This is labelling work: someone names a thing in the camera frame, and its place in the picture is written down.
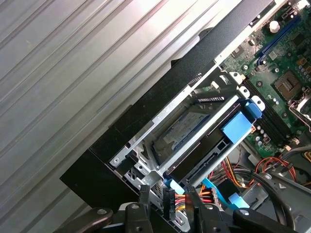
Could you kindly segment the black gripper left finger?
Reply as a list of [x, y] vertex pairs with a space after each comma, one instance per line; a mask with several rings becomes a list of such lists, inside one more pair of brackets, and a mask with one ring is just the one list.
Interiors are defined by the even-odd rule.
[[55, 230], [56, 233], [151, 233], [150, 186], [141, 185], [137, 202], [109, 208], [93, 208]]

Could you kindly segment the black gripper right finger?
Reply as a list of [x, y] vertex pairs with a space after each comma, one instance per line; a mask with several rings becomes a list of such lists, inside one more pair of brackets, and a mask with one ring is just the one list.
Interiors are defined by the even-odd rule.
[[252, 209], [241, 208], [233, 212], [232, 220], [223, 218], [218, 206], [205, 205], [196, 189], [186, 186], [186, 215], [191, 233], [294, 233], [284, 226]]

